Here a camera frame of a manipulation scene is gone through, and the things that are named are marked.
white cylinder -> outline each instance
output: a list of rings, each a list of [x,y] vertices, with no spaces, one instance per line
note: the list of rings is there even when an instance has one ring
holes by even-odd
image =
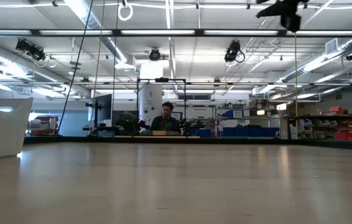
[[[162,115],[162,85],[147,84],[140,90],[138,105],[140,120],[151,125],[152,120]]]

person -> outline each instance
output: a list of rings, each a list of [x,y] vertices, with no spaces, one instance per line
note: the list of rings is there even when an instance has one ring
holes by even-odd
[[[180,132],[176,118],[171,117],[173,104],[165,102],[162,104],[162,116],[154,118],[150,131],[175,131]]]

